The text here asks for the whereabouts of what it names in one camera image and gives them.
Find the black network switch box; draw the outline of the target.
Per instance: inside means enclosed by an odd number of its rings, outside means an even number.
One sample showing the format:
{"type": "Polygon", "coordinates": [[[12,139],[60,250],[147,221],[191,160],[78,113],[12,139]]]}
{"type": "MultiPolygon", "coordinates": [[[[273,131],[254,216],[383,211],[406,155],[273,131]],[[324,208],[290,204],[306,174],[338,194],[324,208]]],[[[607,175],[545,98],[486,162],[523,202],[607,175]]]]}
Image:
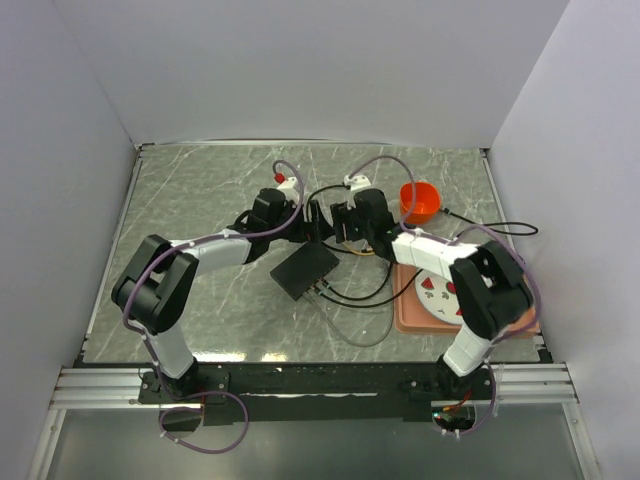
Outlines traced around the black network switch box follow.
{"type": "Polygon", "coordinates": [[[339,259],[320,243],[306,243],[271,272],[271,278],[294,301],[339,264],[339,259]]]}

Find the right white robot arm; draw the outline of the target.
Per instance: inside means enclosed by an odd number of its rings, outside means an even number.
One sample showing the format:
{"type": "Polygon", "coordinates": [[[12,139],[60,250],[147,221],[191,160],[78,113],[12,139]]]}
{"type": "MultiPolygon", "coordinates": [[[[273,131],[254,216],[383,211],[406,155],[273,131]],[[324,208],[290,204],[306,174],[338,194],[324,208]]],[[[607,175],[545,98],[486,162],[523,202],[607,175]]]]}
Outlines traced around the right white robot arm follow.
{"type": "Polygon", "coordinates": [[[444,368],[437,374],[438,389],[448,398],[463,396],[472,386],[471,374],[506,338],[508,327],[539,307],[538,288],[526,278],[523,260],[484,225],[466,230],[492,237],[480,245],[464,243],[460,236],[447,240],[428,234],[395,221],[377,188],[331,205],[330,212],[337,242],[364,240],[385,260],[429,271],[453,284],[462,326],[441,356],[444,368]]]}

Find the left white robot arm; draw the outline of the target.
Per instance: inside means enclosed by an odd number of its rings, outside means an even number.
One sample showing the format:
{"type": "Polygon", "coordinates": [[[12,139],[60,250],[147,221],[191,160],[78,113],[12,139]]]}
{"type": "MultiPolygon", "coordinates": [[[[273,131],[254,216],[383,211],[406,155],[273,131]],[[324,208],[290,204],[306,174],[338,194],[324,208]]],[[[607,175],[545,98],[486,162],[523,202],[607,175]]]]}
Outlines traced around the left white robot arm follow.
{"type": "Polygon", "coordinates": [[[250,209],[217,234],[177,241],[147,236],[112,288],[111,301],[124,326],[141,336],[164,392],[185,402],[197,392],[199,365],[178,321],[196,277],[252,263],[276,240],[304,243],[331,234],[318,201],[303,204],[264,188],[250,209]]]}

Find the orange plastic cup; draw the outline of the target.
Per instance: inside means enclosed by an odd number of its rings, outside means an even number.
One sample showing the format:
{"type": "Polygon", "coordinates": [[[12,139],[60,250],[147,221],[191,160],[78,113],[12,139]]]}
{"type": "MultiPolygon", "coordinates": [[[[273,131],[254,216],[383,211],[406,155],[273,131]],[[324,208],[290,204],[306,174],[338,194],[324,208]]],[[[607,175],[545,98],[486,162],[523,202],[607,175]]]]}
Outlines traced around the orange plastic cup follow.
{"type": "Polygon", "coordinates": [[[415,203],[405,222],[413,225],[426,224],[439,212],[441,196],[437,188],[428,182],[416,182],[415,190],[414,195],[411,183],[406,183],[401,187],[399,192],[400,213],[404,216],[411,204],[415,203]]]}

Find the pink plastic tray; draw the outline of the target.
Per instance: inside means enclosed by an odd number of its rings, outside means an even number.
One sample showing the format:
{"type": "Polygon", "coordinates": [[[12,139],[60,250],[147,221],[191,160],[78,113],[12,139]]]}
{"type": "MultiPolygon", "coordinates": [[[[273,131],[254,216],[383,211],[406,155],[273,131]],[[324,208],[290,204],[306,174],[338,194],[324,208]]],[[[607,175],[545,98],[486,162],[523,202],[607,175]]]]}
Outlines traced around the pink plastic tray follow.
{"type": "Polygon", "coordinates": [[[393,293],[407,289],[394,300],[394,324],[406,334],[454,335],[461,326],[445,324],[429,314],[420,304],[415,290],[415,267],[400,265],[393,269],[393,293]]]}

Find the white watermelon pattern plate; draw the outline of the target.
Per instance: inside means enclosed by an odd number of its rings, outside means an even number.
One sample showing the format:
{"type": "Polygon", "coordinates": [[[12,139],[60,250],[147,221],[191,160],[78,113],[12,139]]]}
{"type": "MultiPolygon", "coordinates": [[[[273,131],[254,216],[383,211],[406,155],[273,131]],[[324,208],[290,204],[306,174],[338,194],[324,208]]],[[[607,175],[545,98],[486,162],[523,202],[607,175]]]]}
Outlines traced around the white watermelon pattern plate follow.
{"type": "Polygon", "coordinates": [[[421,271],[414,282],[418,301],[437,320],[461,326],[462,313],[452,282],[427,270],[421,271]]]}

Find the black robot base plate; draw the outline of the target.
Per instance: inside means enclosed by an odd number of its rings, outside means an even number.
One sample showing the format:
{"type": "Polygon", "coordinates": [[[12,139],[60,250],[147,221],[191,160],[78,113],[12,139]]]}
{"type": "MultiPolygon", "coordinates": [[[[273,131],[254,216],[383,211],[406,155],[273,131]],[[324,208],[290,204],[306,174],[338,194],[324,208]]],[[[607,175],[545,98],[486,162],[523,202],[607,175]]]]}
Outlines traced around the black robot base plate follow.
{"type": "Polygon", "coordinates": [[[439,402],[485,401],[492,394],[486,369],[460,379],[434,362],[202,363],[182,386],[144,373],[138,400],[163,409],[202,407],[204,424],[213,426],[244,420],[428,422],[439,402]]]}

